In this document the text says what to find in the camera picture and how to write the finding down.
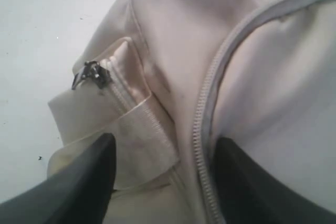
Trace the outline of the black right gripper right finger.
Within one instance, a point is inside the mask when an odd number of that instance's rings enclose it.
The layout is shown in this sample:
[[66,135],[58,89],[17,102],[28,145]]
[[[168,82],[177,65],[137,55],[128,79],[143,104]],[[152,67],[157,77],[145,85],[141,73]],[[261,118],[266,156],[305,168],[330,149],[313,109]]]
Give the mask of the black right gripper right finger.
[[335,223],[335,214],[267,173],[233,140],[215,147],[214,177],[227,223]]

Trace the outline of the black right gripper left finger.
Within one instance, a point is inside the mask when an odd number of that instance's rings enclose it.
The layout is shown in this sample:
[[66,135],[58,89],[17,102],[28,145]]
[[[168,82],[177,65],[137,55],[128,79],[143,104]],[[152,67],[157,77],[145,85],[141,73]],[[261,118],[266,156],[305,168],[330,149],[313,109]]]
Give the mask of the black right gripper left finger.
[[110,133],[36,187],[1,204],[1,223],[103,223],[116,175]]

